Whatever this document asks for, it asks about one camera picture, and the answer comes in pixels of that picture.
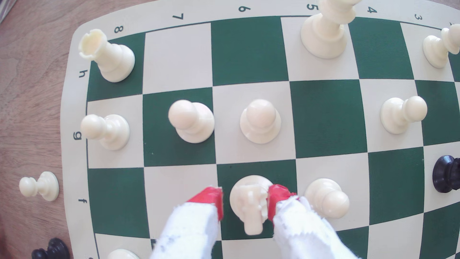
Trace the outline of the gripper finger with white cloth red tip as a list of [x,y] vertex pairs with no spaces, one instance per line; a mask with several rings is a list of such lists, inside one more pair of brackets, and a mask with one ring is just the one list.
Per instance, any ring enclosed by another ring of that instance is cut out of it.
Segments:
[[308,200],[285,186],[269,187],[268,219],[283,259],[357,259]]
[[151,259],[210,259],[223,218],[221,187],[206,187],[175,207]]

